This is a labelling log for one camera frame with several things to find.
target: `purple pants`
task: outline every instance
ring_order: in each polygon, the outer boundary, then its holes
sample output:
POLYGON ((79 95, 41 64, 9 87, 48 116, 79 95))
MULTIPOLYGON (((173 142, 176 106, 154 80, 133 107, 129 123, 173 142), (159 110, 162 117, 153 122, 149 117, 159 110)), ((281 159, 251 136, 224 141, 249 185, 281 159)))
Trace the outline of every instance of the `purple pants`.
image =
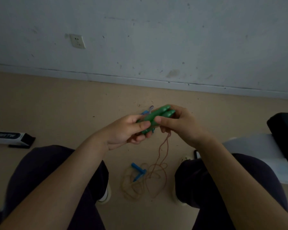
MULTIPOLYGON (((72 153, 73 149, 52 145, 34 148, 19 163, 8 184, 3 216, 13 209, 72 153)), ((271 168, 254 157, 233 154, 239 163, 288 211, 284 190, 271 168)), ((103 197, 109 173, 102 161, 89 181, 68 229, 105 229, 95 207, 103 197)), ((200 208, 193 229, 234 229, 222 197, 201 159, 184 161, 175 174, 180 201, 200 208)))

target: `electrical outlet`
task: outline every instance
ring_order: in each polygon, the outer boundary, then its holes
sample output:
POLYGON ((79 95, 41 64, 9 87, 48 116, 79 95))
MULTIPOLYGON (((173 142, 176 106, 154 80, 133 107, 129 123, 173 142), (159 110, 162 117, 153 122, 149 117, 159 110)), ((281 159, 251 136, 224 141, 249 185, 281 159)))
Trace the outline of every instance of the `electrical outlet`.
POLYGON ((69 34, 72 46, 75 48, 85 49, 82 35, 69 34))

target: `green object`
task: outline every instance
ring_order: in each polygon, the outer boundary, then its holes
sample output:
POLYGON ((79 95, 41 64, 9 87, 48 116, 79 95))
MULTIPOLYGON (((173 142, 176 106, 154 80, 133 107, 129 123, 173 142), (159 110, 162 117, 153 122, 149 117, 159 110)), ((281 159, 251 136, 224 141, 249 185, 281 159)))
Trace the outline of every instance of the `green object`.
POLYGON ((150 123, 151 123, 150 127, 144 131, 141 131, 141 133, 145 135, 146 133, 153 130, 155 127, 159 126, 159 124, 154 121, 156 116, 163 116, 166 118, 170 118, 175 113, 175 110, 169 110, 170 108, 171 108, 170 105, 165 105, 165 106, 160 107, 159 109, 155 110, 151 114, 146 115, 144 117, 144 119, 138 120, 137 123, 143 122, 143 121, 150 121, 150 123))

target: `tan floor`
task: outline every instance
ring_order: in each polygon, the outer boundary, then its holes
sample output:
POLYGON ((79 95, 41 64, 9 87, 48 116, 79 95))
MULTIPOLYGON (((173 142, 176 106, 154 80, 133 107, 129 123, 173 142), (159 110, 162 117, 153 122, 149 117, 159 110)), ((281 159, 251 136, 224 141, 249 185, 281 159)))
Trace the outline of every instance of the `tan floor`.
MULTIPOLYGON (((36 137, 34 147, 76 148, 92 132, 121 116, 167 103, 187 107, 221 141, 269 132, 269 117, 288 112, 288 100, 0 73, 0 130, 27 132, 36 137)), ((112 197, 98 209, 107 229, 192 228, 198 210, 176 206, 170 197, 178 159, 192 155, 192 148, 176 134, 169 139, 168 184, 157 198, 146 193, 142 200, 130 202, 119 189, 123 170, 131 162, 153 163, 165 137, 157 130, 141 145, 125 145, 104 158, 112 197)), ((0 206, 11 174, 28 151, 0 145, 0 206)), ((288 196, 288 185, 284 188, 288 196)))

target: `white wall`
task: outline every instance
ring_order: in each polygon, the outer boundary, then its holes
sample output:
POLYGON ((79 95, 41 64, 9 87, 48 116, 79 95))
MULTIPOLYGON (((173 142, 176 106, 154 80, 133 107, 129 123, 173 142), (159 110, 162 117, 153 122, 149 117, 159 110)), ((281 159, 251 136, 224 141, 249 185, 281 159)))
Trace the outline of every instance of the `white wall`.
POLYGON ((288 0, 0 0, 0 71, 288 98, 288 0))

